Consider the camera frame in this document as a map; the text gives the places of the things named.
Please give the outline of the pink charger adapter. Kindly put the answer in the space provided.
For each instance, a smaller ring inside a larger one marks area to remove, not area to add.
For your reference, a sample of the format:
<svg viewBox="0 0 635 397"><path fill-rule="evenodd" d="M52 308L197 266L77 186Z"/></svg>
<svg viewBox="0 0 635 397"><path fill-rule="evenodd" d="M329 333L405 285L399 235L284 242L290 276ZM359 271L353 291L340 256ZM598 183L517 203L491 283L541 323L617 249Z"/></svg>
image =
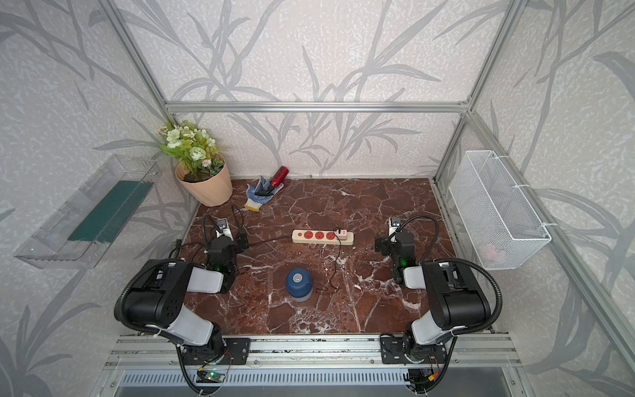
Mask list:
<svg viewBox="0 0 635 397"><path fill-rule="evenodd" d="M340 239L340 240L346 240L347 239L347 234L348 234L348 232L345 229L337 229L335 231L336 237L338 239Z"/></svg>

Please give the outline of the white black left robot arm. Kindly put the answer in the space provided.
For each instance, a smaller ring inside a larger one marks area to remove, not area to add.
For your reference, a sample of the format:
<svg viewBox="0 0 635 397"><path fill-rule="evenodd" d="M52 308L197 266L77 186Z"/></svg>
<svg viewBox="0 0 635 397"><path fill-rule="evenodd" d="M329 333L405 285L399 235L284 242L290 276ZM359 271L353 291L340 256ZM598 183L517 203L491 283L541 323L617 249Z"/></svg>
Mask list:
<svg viewBox="0 0 635 397"><path fill-rule="evenodd" d="M137 332L154 334L177 347L180 362L185 354L200 362L219 362L229 352L219 325L203 319L185 306L188 293L227 294L238 274L237 256L249 246L241 215L234 217L232 237L225 219L214 223L216 237L206 238L206 261L199 266L172 254L150 260L132 277L116 301L114 317Z"/></svg>

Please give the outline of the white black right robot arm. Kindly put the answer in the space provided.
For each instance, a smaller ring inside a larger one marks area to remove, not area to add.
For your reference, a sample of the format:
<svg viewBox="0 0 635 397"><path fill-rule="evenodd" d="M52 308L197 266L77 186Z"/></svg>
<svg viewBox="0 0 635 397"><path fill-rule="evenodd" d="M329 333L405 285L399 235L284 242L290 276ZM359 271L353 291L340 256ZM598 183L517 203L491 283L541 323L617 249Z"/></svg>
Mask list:
<svg viewBox="0 0 635 397"><path fill-rule="evenodd" d="M440 227L427 215L405 221L390 218L388 235L375 239L375 251L393 261L394 281L408 289L424 290L429 306L428 312L407 325L402 335L380 334L382 362L389 365L445 363L451 357L448 343L490 328L503 309L502 290L483 267L461 258L430 261L432 243L421 260L416 258L413 233L405 230L416 220L433 223L435 242Z"/></svg>

